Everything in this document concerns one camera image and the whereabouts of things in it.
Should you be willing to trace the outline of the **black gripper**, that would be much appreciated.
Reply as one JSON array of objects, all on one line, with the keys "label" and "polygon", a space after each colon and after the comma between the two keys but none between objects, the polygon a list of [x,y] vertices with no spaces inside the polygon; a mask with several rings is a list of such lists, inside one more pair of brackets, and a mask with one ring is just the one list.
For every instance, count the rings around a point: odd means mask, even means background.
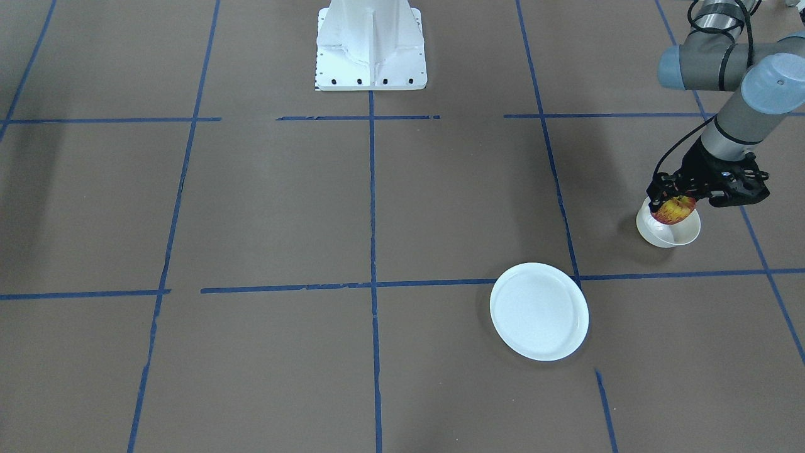
[{"label": "black gripper", "polygon": [[716,157],[697,138],[673,174],[655,173],[647,187],[648,209],[652,214],[674,197],[726,197],[725,177],[730,162]]}]

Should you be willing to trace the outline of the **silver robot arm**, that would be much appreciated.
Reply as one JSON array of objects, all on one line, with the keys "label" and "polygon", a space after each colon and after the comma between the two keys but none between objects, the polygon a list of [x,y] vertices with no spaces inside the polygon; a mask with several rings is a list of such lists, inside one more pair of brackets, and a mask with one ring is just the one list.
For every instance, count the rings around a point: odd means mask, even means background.
[{"label": "silver robot arm", "polygon": [[657,77],[667,89],[727,92],[724,106],[692,131],[696,138],[673,173],[653,170],[648,209],[675,223],[697,201],[724,208],[757,204],[770,195],[768,173],[754,151],[803,104],[803,34],[756,43],[753,1],[693,1],[681,44],[661,55]]}]

